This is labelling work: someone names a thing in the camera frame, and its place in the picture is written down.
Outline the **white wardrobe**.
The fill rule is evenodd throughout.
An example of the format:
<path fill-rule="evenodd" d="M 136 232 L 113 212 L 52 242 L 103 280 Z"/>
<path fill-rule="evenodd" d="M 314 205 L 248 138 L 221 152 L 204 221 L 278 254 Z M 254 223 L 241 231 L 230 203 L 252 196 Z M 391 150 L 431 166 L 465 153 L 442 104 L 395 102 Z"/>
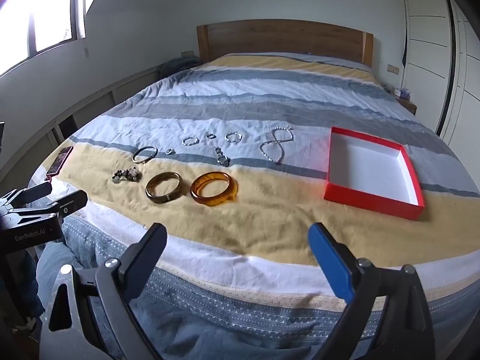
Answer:
<path fill-rule="evenodd" d="M 479 172 L 479 40 L 454 0 L 403 0 L 402 85 L 416 116 L 475 175 Z"/>

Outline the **tissue box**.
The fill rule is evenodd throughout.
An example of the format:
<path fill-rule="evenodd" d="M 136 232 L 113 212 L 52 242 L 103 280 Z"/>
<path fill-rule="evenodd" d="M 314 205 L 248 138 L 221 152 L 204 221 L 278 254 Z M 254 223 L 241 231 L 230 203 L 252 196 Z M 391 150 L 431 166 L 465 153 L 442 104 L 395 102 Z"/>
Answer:
<path fill-rule="evenodd" d="M 394 89 L 394 96 L 397 98 L 403 98 L 403 99 L 410 99 L 410 91 L 406 88 L 395 88 Z"/>

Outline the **wall socket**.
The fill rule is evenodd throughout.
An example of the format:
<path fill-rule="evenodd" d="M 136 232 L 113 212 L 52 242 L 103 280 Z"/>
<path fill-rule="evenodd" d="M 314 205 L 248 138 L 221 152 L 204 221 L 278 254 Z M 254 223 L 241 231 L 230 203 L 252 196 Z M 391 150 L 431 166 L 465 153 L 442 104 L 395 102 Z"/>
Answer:
<path fill-rule="evenodd" d="M 395 75 L 400 74 L 400 69 L 398 67 L 390 65 L 390 64 L 387 65 L 387 71 L 392 73 L 392 74 L 395 74 Z"/>

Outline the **amber orange bangle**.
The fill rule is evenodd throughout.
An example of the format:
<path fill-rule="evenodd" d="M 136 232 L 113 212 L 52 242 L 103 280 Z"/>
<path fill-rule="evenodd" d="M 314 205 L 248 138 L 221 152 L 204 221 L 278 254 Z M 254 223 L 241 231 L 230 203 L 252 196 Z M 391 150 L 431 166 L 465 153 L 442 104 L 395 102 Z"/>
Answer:
<path fill-rule="evenodd" d="M 224 181 L 226 188 L 219 194 L 211 197 L 202 195 L 203 189 L 214 181 Z M 208 172 L 199 176 L 190 186 L 190 195 L 196 203 L 205 206 L 219 206 L 227 201 L 233 201 L 238 192 L 237 182 L 233 177 L 224 172 Z"/>

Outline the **red jewelry box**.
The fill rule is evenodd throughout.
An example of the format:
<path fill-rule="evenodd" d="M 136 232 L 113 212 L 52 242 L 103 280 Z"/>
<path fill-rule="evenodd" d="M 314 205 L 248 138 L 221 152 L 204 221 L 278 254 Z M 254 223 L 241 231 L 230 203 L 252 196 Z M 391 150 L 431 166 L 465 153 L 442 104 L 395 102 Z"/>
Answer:
<path fill-rule="evenodd" d="M 324 199 L 415 220 L 425 209 L 405 148 L 394 141 L 332 127 Z"/>

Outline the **window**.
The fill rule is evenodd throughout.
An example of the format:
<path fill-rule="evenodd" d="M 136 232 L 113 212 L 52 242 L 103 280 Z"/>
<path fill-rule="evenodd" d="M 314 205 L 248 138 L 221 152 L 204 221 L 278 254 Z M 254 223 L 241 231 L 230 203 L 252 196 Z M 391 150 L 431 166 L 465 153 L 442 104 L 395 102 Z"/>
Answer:
<path fill-rule="evenodd" d="M 1 74 L 86 36 L 94 0 L 1 0 Z"/>

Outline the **striped bed duvet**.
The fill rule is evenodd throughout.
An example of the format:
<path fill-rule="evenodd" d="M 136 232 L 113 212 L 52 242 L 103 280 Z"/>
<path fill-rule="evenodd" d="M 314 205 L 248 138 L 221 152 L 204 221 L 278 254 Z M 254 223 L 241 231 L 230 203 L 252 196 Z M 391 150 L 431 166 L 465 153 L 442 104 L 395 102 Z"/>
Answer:
<path fill-rule="evenodd" d="M 405 148 L 425 201 L 417 219 L 324 199 L 332 127 Z M 414 267 L 437 357 L 479 312 L 479 188 L 359 63 L 225 55 L 147 86 L 70 135 L 68 146 L 49 199 L 84 190 L 88 202 L 66 217 L 61 241 L 39 248 L 38 296 L 48 303 L 63 265 L 97 267 L 160 223 L 166 248 L 131 307 L 166 359 L 312 359 L 346 306 L 309 247 L 316 223 L 374 266 Z M 143 146 L 159 152 L 135 164 Z M 156 204 L 146 184 L 163 172 L 182 177 L 181 196 Z M 233 201 L 191 197 L 208 172 L 235 179 Z"/>

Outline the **silver cuff bangle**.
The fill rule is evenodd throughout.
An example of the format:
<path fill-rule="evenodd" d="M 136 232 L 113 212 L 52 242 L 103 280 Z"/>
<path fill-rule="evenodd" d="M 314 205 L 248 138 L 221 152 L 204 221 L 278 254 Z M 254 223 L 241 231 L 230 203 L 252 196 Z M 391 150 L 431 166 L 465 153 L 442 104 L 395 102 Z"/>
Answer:
<path fill-rule="evenodd" d="M 147 145 L 137 149 L 132 155 L 132 161 L 135 164 L 146 164 L 156 157 L 159 150 L 154 145 Z"/>

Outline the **low white wall shelf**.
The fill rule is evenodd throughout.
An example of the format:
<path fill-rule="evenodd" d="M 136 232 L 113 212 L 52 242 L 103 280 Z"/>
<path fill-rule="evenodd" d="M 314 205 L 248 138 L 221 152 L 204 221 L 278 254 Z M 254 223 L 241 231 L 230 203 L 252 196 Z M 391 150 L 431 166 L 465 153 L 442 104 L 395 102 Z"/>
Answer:
<path fill-rule="evenodd" d="M 102 88 L 56 116 L 3 166 L 1 190 L 26 185 L 37 166 L 74 131 L 159 79 L 159 66 L 145 69 Z"/>

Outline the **silver chain cluster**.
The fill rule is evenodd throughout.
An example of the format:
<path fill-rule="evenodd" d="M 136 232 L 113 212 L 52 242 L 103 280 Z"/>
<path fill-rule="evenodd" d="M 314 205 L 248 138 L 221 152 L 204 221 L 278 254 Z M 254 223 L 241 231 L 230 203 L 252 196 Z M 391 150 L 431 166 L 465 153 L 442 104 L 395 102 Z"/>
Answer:
<path fill-rule="evenodd" d="M 228 167 L 230 165 L 230 158 L 224 154 L 220 147 L 215 148 L 216 161 L 223 167 Z"/>

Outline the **wooden headboard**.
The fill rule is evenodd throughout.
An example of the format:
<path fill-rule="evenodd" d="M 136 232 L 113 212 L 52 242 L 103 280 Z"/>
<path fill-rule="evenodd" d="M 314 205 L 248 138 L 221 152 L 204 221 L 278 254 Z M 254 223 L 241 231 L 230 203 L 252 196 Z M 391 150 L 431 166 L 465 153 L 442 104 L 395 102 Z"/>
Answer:
<path fill-rule="evenodd" d="M 199 57 L 289 52 L 346 59 L 371 68 L 374 36 L 357 29 L 296 19 L 245 19 L 197 27 Z"/>

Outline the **wooden nightstand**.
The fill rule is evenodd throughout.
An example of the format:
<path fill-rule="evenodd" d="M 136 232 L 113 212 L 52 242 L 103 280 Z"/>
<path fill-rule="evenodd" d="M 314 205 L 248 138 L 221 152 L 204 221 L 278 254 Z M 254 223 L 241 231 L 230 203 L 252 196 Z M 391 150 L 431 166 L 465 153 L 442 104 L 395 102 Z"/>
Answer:
<path fill-rule="evenodd" d="M 405 109 L 407 109 L 413 115 L 416 114 L 417 107 L 414 103 L 412 103 L 409 99 L 394 96 L 394 99 Z"/>

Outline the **smartphone with red case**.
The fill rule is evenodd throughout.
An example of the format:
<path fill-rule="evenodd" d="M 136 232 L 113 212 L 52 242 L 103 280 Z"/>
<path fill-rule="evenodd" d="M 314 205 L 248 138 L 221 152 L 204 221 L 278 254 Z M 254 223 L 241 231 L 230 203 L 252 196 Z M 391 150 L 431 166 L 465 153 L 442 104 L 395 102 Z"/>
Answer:
<path fill-rule="evenodd" d="M 60 152 L 55 157 L 55 160 L 50 165 L 49 169 L 46 172 L 46 179 L 50 180 L 52 177 L 57 176 L 60 173 L 61 168 L 64 166 L 68 156 L 72 152 L 73 147 L 68 146 L 60 150 Z"/>

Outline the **dark blanket on shelf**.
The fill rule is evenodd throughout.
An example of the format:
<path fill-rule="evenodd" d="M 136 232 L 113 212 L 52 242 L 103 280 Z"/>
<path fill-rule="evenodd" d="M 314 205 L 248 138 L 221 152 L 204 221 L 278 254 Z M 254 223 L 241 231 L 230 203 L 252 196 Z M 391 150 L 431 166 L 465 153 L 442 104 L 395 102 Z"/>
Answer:
<path fill-rule="evenodd" d="M 173 58 L 158 66 L 158 79 L 162 80 L 163 78 L 170 77 L 178 72 L 182 72 L 190 68 L 196 68 L 201 65 L 201 59 L 195 55 Z"/>

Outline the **dark olive bangle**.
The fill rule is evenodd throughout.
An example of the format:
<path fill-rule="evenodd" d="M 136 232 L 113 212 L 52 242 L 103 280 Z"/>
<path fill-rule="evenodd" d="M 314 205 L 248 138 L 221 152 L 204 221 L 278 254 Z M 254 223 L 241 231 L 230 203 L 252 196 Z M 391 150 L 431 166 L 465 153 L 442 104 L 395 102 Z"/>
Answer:
<path fill-rule="evenodd" d="M 164 195 L 155 194 L 155 188 L 167 180 L 176 180 L 176 187 Z M 182 177 L 176 172 L 163 172 L 152 177 L 145 186 L 145 195 L 156 204 L 169 203 L 182 195 Z"/>

